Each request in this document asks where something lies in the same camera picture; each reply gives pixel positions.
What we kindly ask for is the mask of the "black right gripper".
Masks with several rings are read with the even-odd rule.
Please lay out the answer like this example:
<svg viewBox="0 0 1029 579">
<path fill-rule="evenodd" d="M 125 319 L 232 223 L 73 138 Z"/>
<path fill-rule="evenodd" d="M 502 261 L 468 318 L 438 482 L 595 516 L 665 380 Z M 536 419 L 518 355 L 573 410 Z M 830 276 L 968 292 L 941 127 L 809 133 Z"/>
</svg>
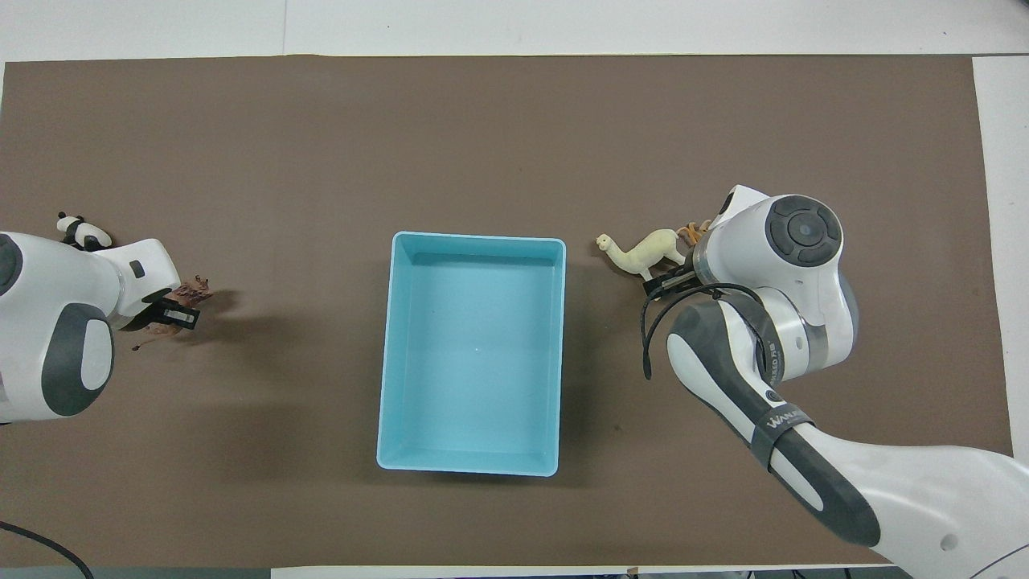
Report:
<svg viewBox="0 0 1029 579">
<path fill-rule="evenodd" d="M 691 266 L 679 266 L 644 280 L 642 288 L 646 293 L 646 303 L 661 300 L 669 294 L 680 294 L 699 287 L 697 272 Z"/>
</svg>

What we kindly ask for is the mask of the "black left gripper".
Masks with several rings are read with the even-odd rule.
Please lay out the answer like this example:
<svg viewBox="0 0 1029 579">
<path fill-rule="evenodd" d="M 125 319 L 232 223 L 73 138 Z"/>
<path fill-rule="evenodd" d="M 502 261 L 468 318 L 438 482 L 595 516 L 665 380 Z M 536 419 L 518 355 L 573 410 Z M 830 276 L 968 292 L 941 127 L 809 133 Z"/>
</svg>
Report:
<svg viewBox="0 0 1029 579">
<path fill-rule="evenodd" d="M 142 299 L 145 305 L 143 311 L 133 316 L 121 327 L 121 332 L 137 332 L 151 323 L 176 329 L 194 330 L 201 312 L 196 307 L 181 304 L 178 300 L 180 297 L 182 297 L 180 289 L 161 289 L 158 292 L 147 294 Z"/>
</svg>

